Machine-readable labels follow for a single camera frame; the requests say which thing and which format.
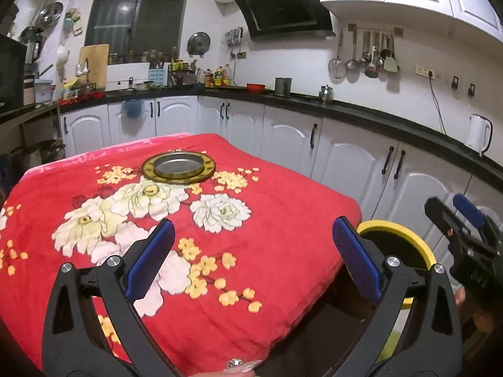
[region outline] electrical outlet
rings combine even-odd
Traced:
[[[432,79],[435,79],[435,71],[433,69],[428,69],[428,68],[424,68],[424,67],[420,67],[419,65],[416,65],[416,74],[417,75],[421,75],[421,76],[424,76],[425,78],[429,78],[428,73],[430,71],[433,74]]]

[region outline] window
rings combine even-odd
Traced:
[[[86,45],[110,44],[110,54],[169,53],[179,47],[185,0],[94,0]]]

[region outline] fingernail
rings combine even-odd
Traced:
[[[248,363],[243,363],[234,367],[227,368],[224,373],[235,374],[235,373],[247,373],[248,371],[252,371],[255,367],[257,367],[263,360],[254,360],[249,361]]]

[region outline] red bowl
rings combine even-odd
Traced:
[[[260,85],[257,83],[247,83],[246,89],[248,93],[252,95],[262,95],[263,91],[266,89],[266,85]]]

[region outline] blue gripper pad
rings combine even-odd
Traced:
[[[130,302],[143,299],[174,244],[174,225],[163,220],[149,236],[150,242],[127,274],[124,295]]]
[[[332,238],[342,256],[358,292],[378,303],[381,299],[381,276],[350,227],[339,217],[332,226]]]
[[[474,206],[463,194],[456,194],[452,204],[463,214],[476,229],[482,229],[485,225],[485,215]]]

